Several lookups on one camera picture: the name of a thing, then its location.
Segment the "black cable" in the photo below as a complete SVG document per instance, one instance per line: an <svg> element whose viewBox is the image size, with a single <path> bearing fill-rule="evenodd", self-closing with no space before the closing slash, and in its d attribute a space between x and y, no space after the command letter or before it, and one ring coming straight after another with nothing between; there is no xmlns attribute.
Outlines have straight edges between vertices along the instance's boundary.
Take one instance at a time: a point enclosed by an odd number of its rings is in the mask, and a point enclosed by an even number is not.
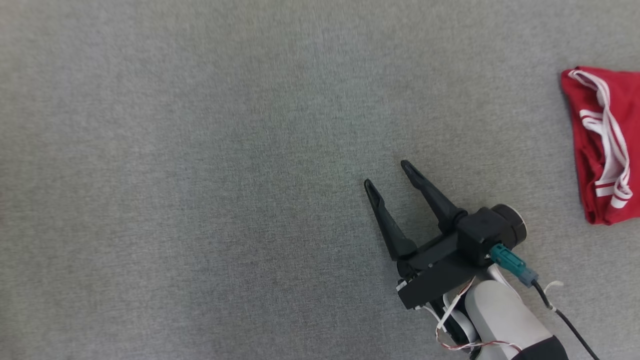
<svg viewBox="0 0 640 360"><path fill-rule="evenodd" d="M593 352L593 350L589 347L589 345L587 344L586 341L584 341L584 339L582 338L582 335L580 335L580 333L578 332L578 330L575 329L575 327L573 326L573 324L571 323L571 321L569 321L569 319L566 318L566 316L564 314L562 314L562 311L558 310L558 308L554 308L551 303L549 302L549 299L547 298L547 294L545 294L545 291L542 290L542 287L540 286L540 284L538 284L537 281L533 280L531 282L531 284L533 285L534 288L536 288L536 290L538 291L538 293L540 294L540 297L542 298L542 301L545 303L545 306L547 307L547 309L549 310L553 310L553 312L555 312L556 314L558 314L558 316L560 316L560 318L564 321L564 323L569 326L569 329L573 332L573 334L575 335L576 338L578 338L578 340L580 341L580 343L582 344L582 346L587 350L587 352L589 353L589 355L591 355L591 357L595 360L600 360L600 358L598 358L598 356Z"/></svg>

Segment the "white wire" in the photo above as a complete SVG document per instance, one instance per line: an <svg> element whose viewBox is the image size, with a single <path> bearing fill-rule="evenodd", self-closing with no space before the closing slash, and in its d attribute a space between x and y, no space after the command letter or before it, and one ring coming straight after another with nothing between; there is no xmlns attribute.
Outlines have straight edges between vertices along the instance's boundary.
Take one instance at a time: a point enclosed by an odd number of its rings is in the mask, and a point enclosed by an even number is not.
<svg viewBox="0 0 640 360"><path fill-rule="evenodd" d="M474 279L475 277L471 279L471 281L469 281L469 283L456 295L456 297L453 298L451 305L449 306L447 311L445 311L444 315L442 315L442 319L440 319L440 321L438 322L438 325L436 325L436 335L438 334L438 330L440 330L444 325L444 322L446 321L446 319L448 319L449 315L451 315L451 311L455 309L456 305L458 304L458 301L460 301L460 298L462 298L462 295L464 295L467 292L467 290L469 290L469 288L471 287L471 284L474 282Z"/></svg>
<svg viewBox="0 0 640 360"><path fill-rule="evenodd" d="M451 302L449 301L449 297L447 293L442 294L442 302L444 303L444 307L442 308L444 311L447 311L449 306L451 306Z"/></svg>
<svg viewBox="0 0 640 360"><path fill-rule="evenodd" d="M426 310L426 311L429 311L429 312L433 315L433 317L436 319L436 321L437 321L437 322L440 322L440 317L438 316L438 314L436 314L435 310L431 309L431 308L430 308L430 307L428 307L428 306L420 306L420 307L418 307L418 308L419 308L419 309L424 309L424 310ZM442 326L442 330L444 330L444 332L446 332L446 333L449 333L449 331L447 331L447 328L446 328L446 327L444 327L444 325Z"/></svg>
<svg viewBox="0 0 640 360"><path fill-rule="evenodd" d="M545 287L545 289L542 291L543 293L545 293L545 295L547 294L547 290L551 287L551 286L564 286L564 283L562 281L552 281L549 283L549 285L547 285ZM551 305L551 311L553 311L555 313L555 311L557 310L557 308L553 305L553 303L551 303L551 301L547 298L547 301L549 301L549 305Z"/></svg>

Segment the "white stripe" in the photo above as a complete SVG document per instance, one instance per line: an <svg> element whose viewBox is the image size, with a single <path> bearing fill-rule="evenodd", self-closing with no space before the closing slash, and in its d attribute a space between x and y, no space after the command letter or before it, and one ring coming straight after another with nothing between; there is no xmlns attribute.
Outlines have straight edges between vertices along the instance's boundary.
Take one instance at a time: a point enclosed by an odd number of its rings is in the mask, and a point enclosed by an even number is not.
<svg viewBox="0 0 640 360"><path fill-rule="evenodd" d="M596 90L597 97L598 95L600 95L598 97L598 102L602 101L602 107L604 109L602 116L602 122L604 125L603 133L607 133L608 135L602 137L603 146L605 145L604 139L608 138L610 147L613 150L615 157L621 164L624 165L622 173L616 181L616 188L614 189L614 191L615 193L621 193L622 197L624 197L625 199L629 199L631 198L631 196L633 196L633 192L628 185L631 173L629 153L627 150L625 137L623 136L622 130L620 129L620 125L618 124L616 118L613 116L613 113L611 113L611 93L609 91L609 85L603 79L600 79L599 77L583 70L573 70L569 73L569 76L572 79L577 80L581 84L593 90ZM588 79L590 82L596 85L597 88L584 81L582 77Z"/></svg>
<svg viewBox="0 0 640 360"><path fill-rule="evenodd" d="M580 110L580 117L593 117L596 119L602 119L602 113L597 113L595 111L591 111L591 110Z"/></svg>
<svg viewBox="0 0 640 360"><path fill-rule="evenodd" d="M627 193L625 192L626 189L621 189L619 184L616 182L616 186L614 186L613 188L613 194L615 194L615 196L623 199L623 200L629 200L631 199L631 196L633 196L633 193Z"/></svg>
<svg viewBox="0 0 640 360"><path fill-rule="evenodd" d="M582 126L584 126L585 129L591 130L600 136L606 135L602 133L602 121L596 120L593 117L586 117L582 119Z"/></svg>
<svg viewBox="0 0 640 360"><path fill-rule="evenodd" d="M607 186L606 188L596 188L596 196L603 197L613 195L613 186Z"/></svg>
<svg viewBox="0 0 640 360"><path fill-rule="evenodd" d="M611 198L611 206L613 206L614 208L621 209L621 208L624 208L625 205L627 205L626 200L620 200L617 197Z"/></svg>
<svg viewBox="0 0 640 360"><path fill-rule="evenodd" d="M604 179L604 180L598 180L595 182L596 185L605 185L605 184L612 184L616 182L616 178L612 178L612 179Z"/></svg>

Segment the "red cloth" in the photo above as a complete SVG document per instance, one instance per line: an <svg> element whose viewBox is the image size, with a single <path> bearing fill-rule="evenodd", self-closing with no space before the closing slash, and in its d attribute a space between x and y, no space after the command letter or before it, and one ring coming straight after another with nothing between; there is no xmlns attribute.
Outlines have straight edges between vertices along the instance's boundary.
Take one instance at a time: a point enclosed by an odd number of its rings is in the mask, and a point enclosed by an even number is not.
<svg viewBox="0 0 640 360"><path fill-rule="evenodd" d="M561 84L587 221L640 217L640 73L577 67L562 73Z"/></svg>

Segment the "cable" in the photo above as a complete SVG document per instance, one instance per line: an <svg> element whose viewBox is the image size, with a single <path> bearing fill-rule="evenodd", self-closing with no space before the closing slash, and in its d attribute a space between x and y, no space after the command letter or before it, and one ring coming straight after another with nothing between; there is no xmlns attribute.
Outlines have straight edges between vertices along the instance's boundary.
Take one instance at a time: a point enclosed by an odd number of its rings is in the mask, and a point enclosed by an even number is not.
<svg viewBox="0 0 640 360"><path fill-rule="evenodd" d="M416 309L423 309L423 310L429 311L433 315L433 317L436 319L436 321L440 322L440 317L438 316L438 314L436 314L435 310L431 309L430 307L428 307L428 306L417 306ZM442 330L444 330L444 332L447 332L447 333L449 332L449 331L447 331L447 328L444 327L444 325L442 326Z"/></svg>
<svg viewBox="0 0 640 360"><path fill-rule="evenodd" d="M593 350L589 347L589 345L587 344L586 341L584 341L584 339L582 338L582 335L580 335L580 333L578 332L578 330L575 329L575 327L573 326L573 324L571 323L571 321L569 321L569 319L567 319L567 317L562 314L562 311L558 310L558 308L556 308L555 306L553 306L551 304L551 302L549 301L549 299L547 298L547 294L545 294L545 290L542 289L542 286L540 286L540 284L538 284L538 282L536 280L533 280L531 282L531 284L536 288L536 290L538 291L538 293L540 294L540 297L542 298L542 301L545 303L545 306L547 307L547 309L555 312L556 314L558 314L558 316L560 316L560 318L564 321L564 323L569 326L569 329L573 332L573 334L575 335L576 338L578 338L578 340L580 341L580 343L582 344L582 346L587 350L587 352L589 353L589 355L591 355L591 357L594 360L600 360L600 358L598 358L598 356L593 352Z"/></svg>
<svg viewBox="0 0 640 360"><path fill-rule="evenodd" d="M458 301L460 301L460 298L462 297L462 295L464 295L467 290L469 290L469 288L471 288L471 284L474 282L474 279L476 277L474 277L473 279L471 279L471 281L469 281L469 283L467 285L465 285L465 287L463 287L458 294L456 295L456 297L453 298L453 301L451 302L451 305L449 306L449 308L447 309L447 311L445 311L445 313L442 315L442 318L440 319L440 321L438 322L438 325L436 325L436 340L438 340L438 342L440 344L442 344L443 346L444 343L442 343L440 341L440 335L438 330L440 330L440 328L442 328L442 326L444 325L444 322L449 318L449 315L451 315L451 311L453 311L453 309L456 307L456 305L458 304Z"/></svg>

